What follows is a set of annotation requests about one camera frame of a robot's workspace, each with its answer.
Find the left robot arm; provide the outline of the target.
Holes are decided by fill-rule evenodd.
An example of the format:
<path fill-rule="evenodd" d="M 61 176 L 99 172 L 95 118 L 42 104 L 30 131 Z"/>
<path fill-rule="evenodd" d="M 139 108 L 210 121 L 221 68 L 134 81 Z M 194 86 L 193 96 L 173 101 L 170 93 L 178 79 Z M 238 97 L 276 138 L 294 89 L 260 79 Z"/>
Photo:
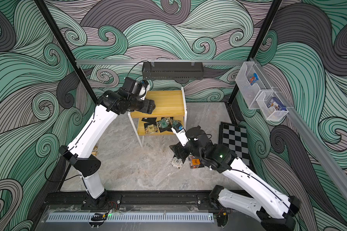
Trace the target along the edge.
<path fill-rule="evenodd" d="M 146 80 L 137 81 L 126 77 L 123 86 L 117 91 L 105 91 L 98 98 L 94 111 L 81 132 L 71 143 L 59 148 L 61 156 L 81 174 L 87 194 L 98 204 L 106 201 L 106 190 L 98 173 L 101 161 L 93 156 L 93 148 L 119 115 L 134 111 L 153 113 L 155 103 L 146 99 L 149 88 Z"/>

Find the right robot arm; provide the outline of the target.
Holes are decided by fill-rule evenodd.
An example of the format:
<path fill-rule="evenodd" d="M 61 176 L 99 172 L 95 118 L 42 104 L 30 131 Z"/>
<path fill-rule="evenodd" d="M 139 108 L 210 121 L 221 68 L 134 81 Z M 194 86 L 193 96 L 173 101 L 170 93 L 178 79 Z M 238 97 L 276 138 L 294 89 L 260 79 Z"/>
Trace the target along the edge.
<path fill-rule="evenodd" d="M 274 189 L 250 170 L 242 159 L 228 147 L 214 144 L 200 126 L 189 130 L 180 124 L 172 127 L 179 143 L 170 148 L 179 158 L 194 156 L 211 170 L 217 171 L 242 187 L 249 196 L 234 193 L 223 186 L 216 186 L 210 199 L 223 208 L 244 213 L 267 231 L 292 231 L 296 227 L 294 217 L 300 210 L 301 201 Z"/>

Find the orange label tea bag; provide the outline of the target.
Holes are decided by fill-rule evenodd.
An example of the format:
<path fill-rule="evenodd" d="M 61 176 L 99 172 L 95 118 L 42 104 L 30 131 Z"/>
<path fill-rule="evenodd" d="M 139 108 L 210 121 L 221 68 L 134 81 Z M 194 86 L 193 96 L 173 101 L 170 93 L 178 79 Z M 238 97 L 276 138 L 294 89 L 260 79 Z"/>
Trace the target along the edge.
<path fill-rule="evenodd" d="M 202 168 L 204 167 L 204 164 L 200 161 L 199 158 L 196 158 L 194 156 L 189 156 L 188 160 L 190 162 L 190 168 L 196 169 L 196 168 Z"/>

